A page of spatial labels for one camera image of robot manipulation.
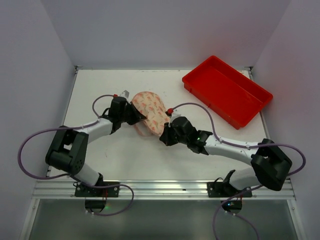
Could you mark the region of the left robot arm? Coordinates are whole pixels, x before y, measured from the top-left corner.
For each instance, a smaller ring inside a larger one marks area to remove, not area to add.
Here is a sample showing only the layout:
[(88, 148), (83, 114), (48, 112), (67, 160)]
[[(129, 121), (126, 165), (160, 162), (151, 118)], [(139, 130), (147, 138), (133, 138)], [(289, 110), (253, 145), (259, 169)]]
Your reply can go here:
[(115, 96), (97, 121), (80, 128), (61, 126), (53, 137), (45, 162), (75, 180), (76, 197), (117, 198), (120, 183), (105, 182), (103, 175), (85, 162), (88, 144), (115, 133), (123, 123), (132, 126), (145, 119), (132, 102)]

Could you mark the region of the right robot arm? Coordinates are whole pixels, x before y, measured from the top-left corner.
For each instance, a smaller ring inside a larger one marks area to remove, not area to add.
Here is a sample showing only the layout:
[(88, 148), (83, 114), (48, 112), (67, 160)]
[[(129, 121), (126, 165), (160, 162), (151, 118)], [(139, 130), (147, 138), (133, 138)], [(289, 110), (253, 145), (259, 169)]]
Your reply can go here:
[(196, 154), (222, 156), (248, 165), (243, 170), (230, 170), (222, 182), (212, 188), (223, 197), (231, 197), (248, 188), (262, 185), (280, 191), (292, 166), (292, 161), (270, 139), (263, 139), (257, 148), (240, 148), (235, 141), (226, 144), (210, 131), (197, 130), (184, 116), (165, 123), (159, 140), (166, 146), (184, 144)]

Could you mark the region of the floral fabric laundry bag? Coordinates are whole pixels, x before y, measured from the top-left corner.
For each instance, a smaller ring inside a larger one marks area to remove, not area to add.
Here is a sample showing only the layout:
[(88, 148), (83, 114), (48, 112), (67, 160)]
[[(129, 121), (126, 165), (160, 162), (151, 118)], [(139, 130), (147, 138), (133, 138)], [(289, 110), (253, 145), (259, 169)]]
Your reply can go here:
[(146, 117), (143, 124), (156, 136), (164, 132), (164, 125), (170, 121), (166, 107), (158, 94), (151, 91), (137, 93), (131, 100), (135, 108)]

